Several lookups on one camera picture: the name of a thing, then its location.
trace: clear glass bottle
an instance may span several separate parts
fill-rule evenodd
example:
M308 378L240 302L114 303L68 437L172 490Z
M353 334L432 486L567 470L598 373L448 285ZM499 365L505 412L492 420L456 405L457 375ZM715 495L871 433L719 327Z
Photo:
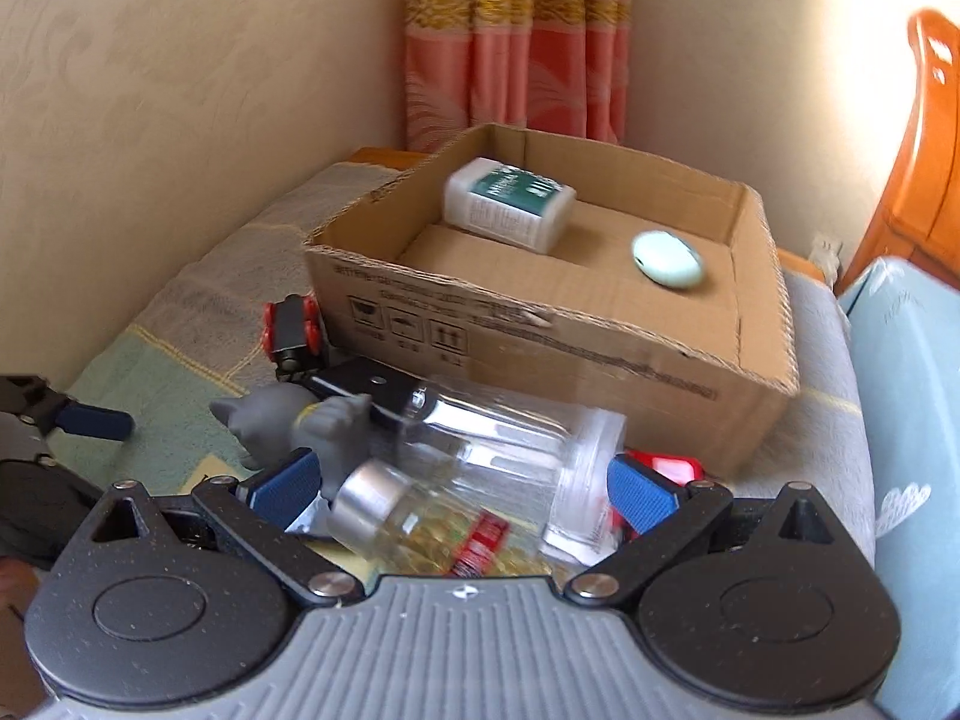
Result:
M570 568L539 552L539 537L515 522L367 461L330 508L330 535L386 573L461 577L552 575Z
M436 377L407 405L397 465L594 565L617 546L607 466L625 429L619 413Z

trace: black circular plate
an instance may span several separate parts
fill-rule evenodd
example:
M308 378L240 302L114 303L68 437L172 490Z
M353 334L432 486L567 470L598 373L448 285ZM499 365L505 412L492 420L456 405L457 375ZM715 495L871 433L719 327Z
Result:
M836 707L883 678L899 638L864 571L801 542L707 555L654 580L637 622L655 657L713 698L759 712Z
M107 707L196 699L253 671L287 631L280 585L238 557L145 555L137 538L109 547L112 570L92 560L51 576L27 615L30 654L59 694Z

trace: green label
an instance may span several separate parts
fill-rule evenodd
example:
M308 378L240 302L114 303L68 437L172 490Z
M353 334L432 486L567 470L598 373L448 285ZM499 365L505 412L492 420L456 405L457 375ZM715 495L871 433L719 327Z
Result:
M470 187L474 194L538 217L544 215L546 205L561 189L563 184L513 165L497 167Z

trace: orange wooden headboard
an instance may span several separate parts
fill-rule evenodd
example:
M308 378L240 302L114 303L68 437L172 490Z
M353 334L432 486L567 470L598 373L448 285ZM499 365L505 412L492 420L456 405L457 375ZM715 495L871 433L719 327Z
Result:
M910 17L917 93L880 204L837 295L885 254L960 289L960 29L935 10Z

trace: gold curtain trim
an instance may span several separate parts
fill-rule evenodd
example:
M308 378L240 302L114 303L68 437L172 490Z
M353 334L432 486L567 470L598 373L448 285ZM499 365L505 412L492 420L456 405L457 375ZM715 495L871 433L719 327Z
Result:
M530 20L566 25L630 20L630 4L623 0L406 0L406 23L424 29L469 29L483 26L526 25Z

